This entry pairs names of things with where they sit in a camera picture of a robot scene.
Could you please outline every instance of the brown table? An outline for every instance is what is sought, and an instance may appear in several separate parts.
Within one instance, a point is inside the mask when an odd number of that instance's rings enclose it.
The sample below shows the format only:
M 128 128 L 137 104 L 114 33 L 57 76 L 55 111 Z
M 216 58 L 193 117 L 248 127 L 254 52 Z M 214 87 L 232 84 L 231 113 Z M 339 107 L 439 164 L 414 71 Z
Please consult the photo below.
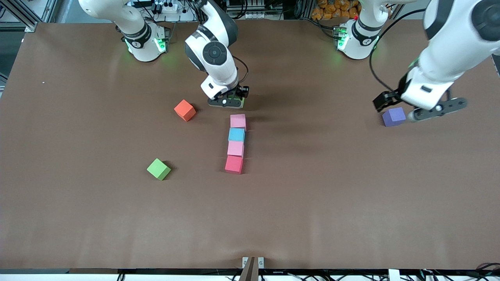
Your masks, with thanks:
M 500 260 L 500 79 L 491 59 L 453 86 L 459 113 L 386 128 L 368 61 L 308 22 L 239 21 L 243 110 L 209 107 L 184 54 L 135 60 L 112 25 L 40 24 L 0 100 L 0 268 L 472 269 Z M 421 21 L 380 42 L 396 86 Z M 188 123 L 174 112 L 198 107 Z M 245 113 L 244 174 L 223 172 Z M 173 167 L 165 181 L 146 168 Z

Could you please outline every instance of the green block held by gripper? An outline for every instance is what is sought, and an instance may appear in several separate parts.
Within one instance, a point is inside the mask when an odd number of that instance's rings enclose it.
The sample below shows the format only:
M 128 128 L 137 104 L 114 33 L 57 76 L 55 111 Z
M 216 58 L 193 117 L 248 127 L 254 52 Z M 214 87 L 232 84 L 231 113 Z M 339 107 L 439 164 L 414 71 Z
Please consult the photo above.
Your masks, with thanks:
M 153 163 L 147 167 L 147 171 L 158 180 L 163 181 L 172 169 L 160 161 L 160 159 L 156 158 Z

